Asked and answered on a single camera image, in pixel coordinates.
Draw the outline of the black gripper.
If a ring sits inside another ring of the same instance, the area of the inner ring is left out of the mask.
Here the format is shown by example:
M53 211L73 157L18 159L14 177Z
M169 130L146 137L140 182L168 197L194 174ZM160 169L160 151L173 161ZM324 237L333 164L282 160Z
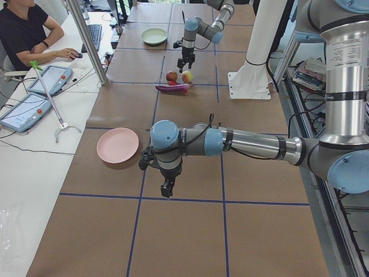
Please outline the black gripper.
M164 177L164 183L161 185L161 195L163 197L172 197L175 186L175 178L182 172L182 157L170 158L165 155L157 156L159 170Z
M192 64L195 62L194 47L187 48L182 47L182 57L177 61L177 67L179 67L179 72L183 72L183 67L188 64L188 69L191 69Z

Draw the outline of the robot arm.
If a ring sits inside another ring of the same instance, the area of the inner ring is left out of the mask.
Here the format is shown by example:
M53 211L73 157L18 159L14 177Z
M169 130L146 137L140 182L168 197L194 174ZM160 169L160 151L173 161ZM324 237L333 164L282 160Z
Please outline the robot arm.
M204 3L219 11L219 14L212 24L203 22L199 17L185 19L183 37L173 44L173 48L182 49L182 57L177 62L180 73L183 72L185 65L188 65L188 68L191 69L192 64L195 62L196 36L200 35L211 43L219 44L223 38L223 30L226 23L234 15L234 1L204 1Z
M150 129L148 155L164 177L161 194L171 197L182 158L235 151L250 158L301 166L346 193L368 191L368 2L299 1L298 42L326 44L325 130L318 138L273 134L279 117L270 109L264 66L282 19L284 1L261 1L246 60L228 78L229 101L220 107L221 126L197 123L179 128L169 120Z

